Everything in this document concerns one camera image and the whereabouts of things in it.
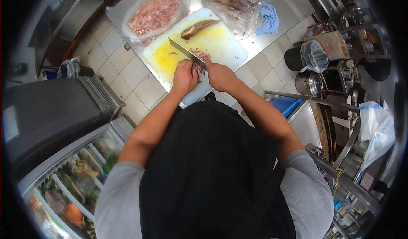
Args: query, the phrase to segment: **shirt sleeve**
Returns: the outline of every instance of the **shirt sleeve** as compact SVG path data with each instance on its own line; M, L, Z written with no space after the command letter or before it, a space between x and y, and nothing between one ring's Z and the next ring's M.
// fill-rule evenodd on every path
M296 238L323 238L334 215L330 187L305 150L291 152L283 166L280 189L292 215Z
M117 163L109 173L95 209L98 239L141 239L139 186L144 168L132 161Z

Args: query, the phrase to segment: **chopped meat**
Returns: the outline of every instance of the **chopped meat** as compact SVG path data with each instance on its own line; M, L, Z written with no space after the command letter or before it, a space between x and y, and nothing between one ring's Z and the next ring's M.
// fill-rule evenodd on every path
M173 19L179 6L179 0L148 0L130 19L129 28L138 35L144 35L166 26Z
M183 32L181 33L181 38L188 40L190 39L190 37L192 37L193 35L195 35L198 31L211 26L215 23L218 23L219 20L203 20L200 22L195 23L194 25L192 25L191 27L186 28L185 30L183 30Z
M141 41L140 43L138 43L138 45L139 45L139 46L142 46L142 47L146 47L146 46L148 46L150 43L152 43L154 40L156 40L156 39L157 39L159 36L161 36L161 35L162 35L162 34L158 34L158 35L151 36L151 37L149 37L149 38L147 38L147 39Z
M205 61L207 58L209 58L209 59L211 59L211 57L210 57L210 54L209 53L204 53L204 52L202 52L202 51L200 51L200 50L197 50L197 51L194 51L193 49L188 49L191 53L193 53L194 55L196 55L198 58L200 58L202 61ZM194 71L194 70L197 70L197 73L198 73L198 78L200 78L200 76L202 75L202 74L204 74L204 69L201 67L201 66L199 66L198 64L196 64L196 63L193 63L193 66L191 67L191 72L192 71Z

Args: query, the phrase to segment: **refrigerator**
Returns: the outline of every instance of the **refrigerator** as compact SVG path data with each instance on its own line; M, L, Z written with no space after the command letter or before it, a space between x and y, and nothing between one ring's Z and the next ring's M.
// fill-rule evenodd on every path
M18 184L46 238L96 239L99 193L133 127L120 117L67 145Z

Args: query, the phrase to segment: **blue cloth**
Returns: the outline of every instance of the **blue cloth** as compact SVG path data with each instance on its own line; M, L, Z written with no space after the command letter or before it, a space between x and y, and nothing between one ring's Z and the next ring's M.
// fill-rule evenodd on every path
M259 12L259 17L265 18L262 26L255 30L257 36L267 35L270 33L277 33L279 27L279 18L276 14L276 9L266 2L261 2L261 11Z

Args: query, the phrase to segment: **chef's knife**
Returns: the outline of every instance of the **chef's knife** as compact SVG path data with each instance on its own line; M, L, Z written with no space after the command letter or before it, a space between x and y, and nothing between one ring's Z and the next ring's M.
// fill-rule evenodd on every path
M177 50L179 50L181 53L183 53L184 55L186 55L189 59L191 59L191 61L193 61L194 63L198 64L199 66L201 66L201 68L203 68L204 70L207 71L207 67L205 66L204 61L202 61L199 57L197 57L194 53L192 53L191 51L189 51L188 49L184 48L183 46L181 46L180 43L177 43L175 40L171 39L169 37L169 42L171 45L173 45Z

